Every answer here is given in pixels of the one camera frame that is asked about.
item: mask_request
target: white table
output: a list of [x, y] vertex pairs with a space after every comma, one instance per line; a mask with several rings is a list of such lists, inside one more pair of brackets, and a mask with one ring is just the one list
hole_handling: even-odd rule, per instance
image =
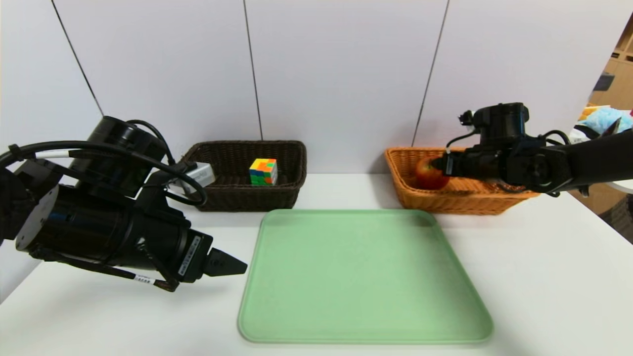
[[606, 183], [611, 188], [615, 188], [619, 191], [623, 191], [627, 194], [633, 194], [633, 179], [627, 179], [625, 181], [615, 181]]
[[[296, 205], [399, 207], [388, 175], [363, 174], [309, 175]], [[263, 213], [183, 209], [250, 261]], [[246, 275], [167, 293], [44, 263], [0, 305], [0, 355], [633, 355], [633, 246], [570, 195], [497, 217], [436, 216], [494, 319], [481, 345], [254, 344], [236, 326]]]

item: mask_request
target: apple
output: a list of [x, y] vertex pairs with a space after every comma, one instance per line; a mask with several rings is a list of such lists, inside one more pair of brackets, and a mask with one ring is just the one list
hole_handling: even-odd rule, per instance
[[436, 158], [439, 156], [425, 157], [415, 165], [415, 177], [418, 179], [420, 189], [442, 189], [451, 179], [442, 174], [442, 170], [431, 165], [431, 161]]

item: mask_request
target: green tray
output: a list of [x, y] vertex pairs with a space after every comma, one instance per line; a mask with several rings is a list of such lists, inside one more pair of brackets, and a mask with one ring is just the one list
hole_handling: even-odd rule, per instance
[[475, 343], [492, 319], [436, 220], [418, 210], [275, 210], [238, 325], [259, 343]]

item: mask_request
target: robotic arm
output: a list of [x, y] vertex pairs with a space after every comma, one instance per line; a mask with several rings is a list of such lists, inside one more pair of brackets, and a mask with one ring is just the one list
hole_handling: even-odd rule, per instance
[[[138, 128], [148, 126], [157, 137]], [[213, 237], [191, 229], [167, 198], [201, 205], [206, 193], [199, 163], [176, 164], [162, 135], [151, 125], [103, 117], [87, 141], [12, 145], [0, 156], [0, 244], [44, 261], [153, 284], [175, 291], [203, 274], [243, 274], [246, 264], [211, 247]], [[52, 149], [65, 151], [45, 152]], [[169, 165], [160, 161], [167, 155]], [[72, 157], [66, 168], [45, 158]], [[15, 171], [6, 167], [25, 162]], [[150, 174], [152, 168], [159, 171]], [[68, 175], [74, 186], [59, 184]], [[197, 200], [166, 191], [177, 183]], [[157, 270], [155, 280], [116, 266]]]
[[[460, 122], [471, 128], [471, 133], [451, 140], [446, 153], [432, 164], [450, 177], [502, 182], [552, 196], [571, 189], [587, 195], [591, 184], [633, 178], [631, 130], [569, 144], [567, 136], [557, 130], [528, 136], [528, 119], [523, 103], [489, 106], [475, 113], [467, 111], [460, 116]], [[474, 134], [480, 134], [479, 144], [460, 152], [450, 150], [453, 142]], [[549, 138], [554, 134], [564, 144]]]

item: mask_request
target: brown wicker basket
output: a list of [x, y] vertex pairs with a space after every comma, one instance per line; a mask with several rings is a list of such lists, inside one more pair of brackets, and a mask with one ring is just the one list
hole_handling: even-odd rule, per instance
[[[249, 168], [256, 158], [277, 159], [277, 184], [252, 186]], [[306, 146], [299, 141], [212, 141], [195, 144], [182, 158], [207, 162], [216, 176], [206, 186], [203, 212], [269, 212], [290, 209], [306, 180]]]
[[492, 184], [466, 178], [451, 178], [437, 191], [415, 188], [415, 165], [423, 157], [441, 156], [444, 148], [389, 148], [385, 157], [391, 169], [400, 204], [407, 209], [433, 213], [497, 215], [539, 193], [507, 193]]

